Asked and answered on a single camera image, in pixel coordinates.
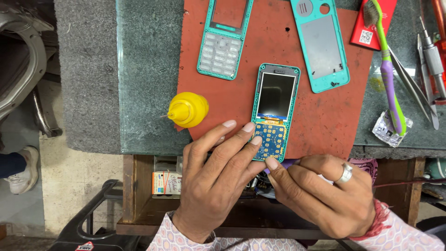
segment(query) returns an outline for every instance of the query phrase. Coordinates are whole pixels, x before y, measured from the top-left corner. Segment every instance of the lcd display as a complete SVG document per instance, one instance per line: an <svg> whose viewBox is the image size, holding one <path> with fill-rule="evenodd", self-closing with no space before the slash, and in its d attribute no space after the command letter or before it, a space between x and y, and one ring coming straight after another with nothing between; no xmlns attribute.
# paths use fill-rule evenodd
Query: lcd display
<svg viewBox="0 0 446 251"><path fill-rule="evenodd" d="M295 76L262 73L257 117L277 117L286 121L295 80Z"/></svg>
<svg viewBox="0 0 446 251"><path fill-rule="evenodd" d="M212 21L241 29L246 3L246 0L216 0Z"/></svg>

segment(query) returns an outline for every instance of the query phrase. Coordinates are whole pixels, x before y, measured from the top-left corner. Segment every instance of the red rubber mat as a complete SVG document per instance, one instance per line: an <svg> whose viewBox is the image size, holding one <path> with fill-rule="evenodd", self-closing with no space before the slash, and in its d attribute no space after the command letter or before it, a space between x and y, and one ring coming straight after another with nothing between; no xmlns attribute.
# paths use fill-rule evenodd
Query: red rubber mat
<svg viewBox="0 0 446 251"><path fill-rule="evenodd" d="M254 1L235 80L199 74L197 61L208 4L207 0L185 0L184 3L178 93L203 95L210 106L207 117L198 126L189 128L192 138L198 139L215 125L230 119L237 120L233 133L249 122L259 66L282 64L301 69L285 157L328 153L347 159L355 140L373 54L372 50L349 44L358 12L337 9L350 82L315 94L310 88L289 1Z"/></svg>

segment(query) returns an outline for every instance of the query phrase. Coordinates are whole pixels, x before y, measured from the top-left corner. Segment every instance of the toothbrush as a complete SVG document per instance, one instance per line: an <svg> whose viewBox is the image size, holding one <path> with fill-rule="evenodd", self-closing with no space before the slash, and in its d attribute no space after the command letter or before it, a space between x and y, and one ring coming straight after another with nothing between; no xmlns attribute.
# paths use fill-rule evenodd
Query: toothbrush
<svg viewBox="0 0 446 251"><path fill-rule="evenodd" d="M396 99L395 89L393 87L393 65L392 59L390 58L390 51L387 45L386 35L384 34L382 19L383 13L377 0L368 0L364 5L364 24L366 27L376 25L383 57L380 68L381 76L386 88L390 116L392 117L392 123L396 133L402 136L406 133L406 119L403 115L400 104Z"/></svg>

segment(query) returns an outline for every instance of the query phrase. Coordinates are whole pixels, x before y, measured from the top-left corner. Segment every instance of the person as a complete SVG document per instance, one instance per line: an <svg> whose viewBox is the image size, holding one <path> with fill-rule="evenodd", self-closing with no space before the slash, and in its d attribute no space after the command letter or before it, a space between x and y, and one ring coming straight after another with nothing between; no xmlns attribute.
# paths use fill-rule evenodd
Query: person
<svg viewBox="0 0 446 251"><path fill-rule="evenodd" d="M9 182L13 194L22 194L35 185L39 177L38 159L39 152L33 146L26 146L10 154L0 154L0 178Z"/></svg>
<svg viewBox="0 0 446 251"><path fill-rule="evenodd" d="M245 185L266 167L277 200L332 238L348 237L375 251L444 250L441 240L405 224L374 200L370 175L355 165L330 155L303 157L287 170L274 158L252 161L262 138L247 143L254 131L250 122L223 142L235 126L235 120L220 124L184 148L180 206L166 213L148 250L306 250L294 239L215 237L213 230Z"/></svg>

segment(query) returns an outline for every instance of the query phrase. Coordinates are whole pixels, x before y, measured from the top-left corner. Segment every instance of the phone circuit board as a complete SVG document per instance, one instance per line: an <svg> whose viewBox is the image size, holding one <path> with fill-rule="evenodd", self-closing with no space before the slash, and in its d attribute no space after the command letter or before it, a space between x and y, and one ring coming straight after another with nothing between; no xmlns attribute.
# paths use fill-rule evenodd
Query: phone circuit board
<svg viewBox="0 0 446 251"><path fill-rule="evenodd" d="M263 142L254 159L265 160L269 156L279 159L279 156L284 151L284 143L286 142L285 125L267 124L264 122L257 122L255 125L256 129L253 136L261 136Z"/></svg>

